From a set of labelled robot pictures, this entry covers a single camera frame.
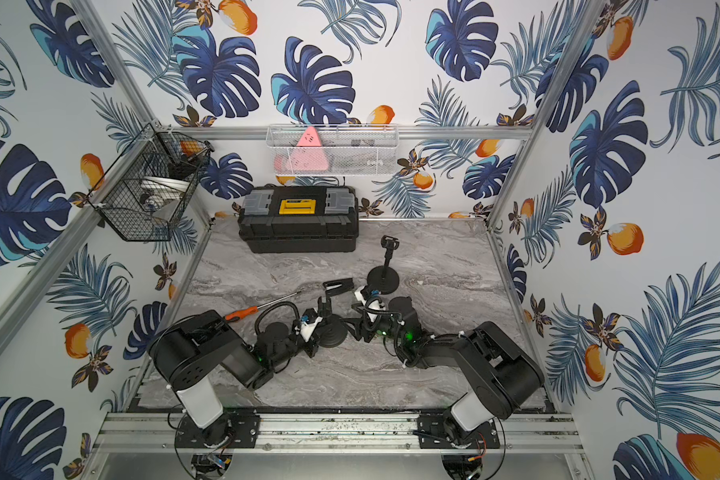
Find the black round stand base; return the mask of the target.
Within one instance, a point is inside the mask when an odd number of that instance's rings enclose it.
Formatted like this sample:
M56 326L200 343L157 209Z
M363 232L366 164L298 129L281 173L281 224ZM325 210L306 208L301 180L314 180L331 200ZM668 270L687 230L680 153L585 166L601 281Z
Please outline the black round stand base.
M324 319L316 328L317 344L321 348L335 348L341 345L348 335L347 328L338 317Z

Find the black stand pole with clip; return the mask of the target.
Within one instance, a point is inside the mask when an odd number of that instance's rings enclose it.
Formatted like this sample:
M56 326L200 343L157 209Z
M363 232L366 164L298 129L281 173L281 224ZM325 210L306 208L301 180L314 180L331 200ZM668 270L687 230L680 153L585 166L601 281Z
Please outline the black stand pole with clip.
M386 275L390 267L394 251L400 246L400 241L397 237L383 235L380 241L381 246L385 249L384 264L382 267L382 275Z

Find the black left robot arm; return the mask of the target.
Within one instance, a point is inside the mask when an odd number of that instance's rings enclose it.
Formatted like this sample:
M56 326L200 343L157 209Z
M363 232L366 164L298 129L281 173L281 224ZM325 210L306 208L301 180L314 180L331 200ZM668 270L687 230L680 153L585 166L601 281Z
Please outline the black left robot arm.
M300 311L292 301L274 302L258 311L250 344L233 327L249 315L209 310L163 329L148 345L154 367L202 431L223 426L225 408L210 380L214 370L224 367L244 387L257 389L299 353L313 355L331 319L324 304Z

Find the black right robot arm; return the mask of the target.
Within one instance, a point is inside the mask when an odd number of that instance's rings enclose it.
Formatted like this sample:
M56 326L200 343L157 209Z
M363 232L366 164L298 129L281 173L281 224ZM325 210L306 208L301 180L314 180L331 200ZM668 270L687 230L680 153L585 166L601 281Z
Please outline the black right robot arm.
M508 419L544 384L538 364L496 323L486 321L460 333L435 334L424 328L409 297L386 302L366 286L354 292L350 320L354 336L380 336L406 368L458 369L469 391L444 414L448 436L471 433L492 420Z

